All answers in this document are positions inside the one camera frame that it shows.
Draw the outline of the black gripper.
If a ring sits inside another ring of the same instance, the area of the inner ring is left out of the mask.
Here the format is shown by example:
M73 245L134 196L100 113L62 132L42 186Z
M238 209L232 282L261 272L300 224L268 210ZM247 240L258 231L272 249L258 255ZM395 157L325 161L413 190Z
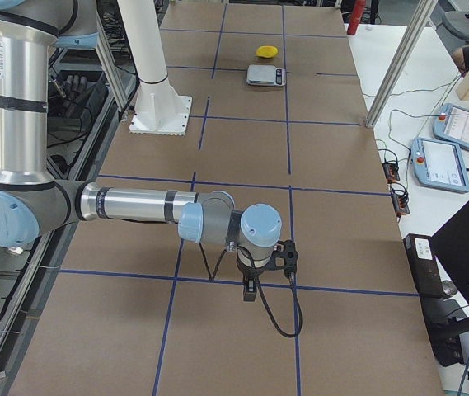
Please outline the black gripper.
M242 273L243 301L254 302L257 296L255 278L258 276L258 268L249 253L237 253L237 268Z

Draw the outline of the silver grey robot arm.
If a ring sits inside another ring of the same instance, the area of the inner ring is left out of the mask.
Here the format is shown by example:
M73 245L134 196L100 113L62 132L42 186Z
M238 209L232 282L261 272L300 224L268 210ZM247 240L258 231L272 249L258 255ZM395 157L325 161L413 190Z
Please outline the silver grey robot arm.
M58 181L47 170L48 57L57 39L98 41L93 1L0 1L0 247L93 219L175 224L194 243L237 254L247 301L276 268L282 221L266 204L237 210L222 191L119 189Z

